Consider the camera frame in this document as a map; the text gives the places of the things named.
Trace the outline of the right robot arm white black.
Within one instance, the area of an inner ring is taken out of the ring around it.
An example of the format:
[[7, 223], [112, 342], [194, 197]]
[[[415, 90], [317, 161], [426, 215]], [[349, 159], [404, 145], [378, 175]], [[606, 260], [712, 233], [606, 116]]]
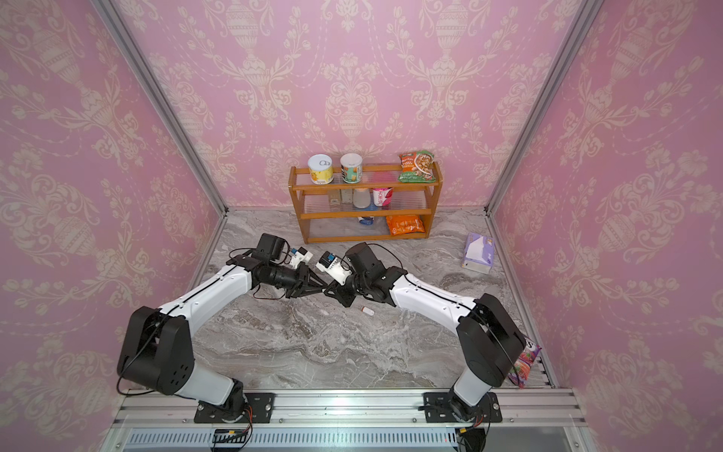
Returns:
[[401, 264], [384, 265], [366, 242], [345, 255], [324, 252], [316, 268], [333, 278], [325, 294], [346, 307], [362, 297], [424, 316], [457, 335], [465, 367], [445, 403], [461, 422], [477, 418], [480, 402], [503, 385], [525, 349], [525, 335], [497, 297], [472, 298], [427, 284]]

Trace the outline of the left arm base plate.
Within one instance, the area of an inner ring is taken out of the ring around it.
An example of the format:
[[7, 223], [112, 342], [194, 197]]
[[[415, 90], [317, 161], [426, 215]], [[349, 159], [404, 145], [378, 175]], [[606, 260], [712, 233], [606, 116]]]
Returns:
[[274, 411], [275, 399], [275, 393], [256, 392], [233, 395], [223, 405], [212, 405], [200, 401], [194, 416], [194, 423], [269, 424]]

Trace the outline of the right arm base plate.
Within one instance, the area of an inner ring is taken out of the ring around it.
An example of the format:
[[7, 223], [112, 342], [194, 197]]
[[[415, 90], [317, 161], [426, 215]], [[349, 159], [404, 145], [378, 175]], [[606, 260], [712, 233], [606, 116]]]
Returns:
[[503, 420], [498, 397], [488, 392], [473, 406], [467, 405], [452, 391], [423, 393], [423, 404], [418, 408], [427, 423], [501, 423]]

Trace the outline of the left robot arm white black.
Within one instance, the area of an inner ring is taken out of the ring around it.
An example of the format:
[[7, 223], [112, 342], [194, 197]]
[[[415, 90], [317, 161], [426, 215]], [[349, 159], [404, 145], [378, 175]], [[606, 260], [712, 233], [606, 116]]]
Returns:
[[293, 249], [276, 235], [263, 234], [256, 246], [241, 248], [212, 277], [158, 308], [141, 306], [131, 314], [117, 374], [146, 393], [198, 401], [226, 423], [250, 415], [244, 385], [199, 365], [193, 337], [228, 304], [266, 284], [286, 299], [321, 293], [327, 284], [310, 267], [313, 255]]

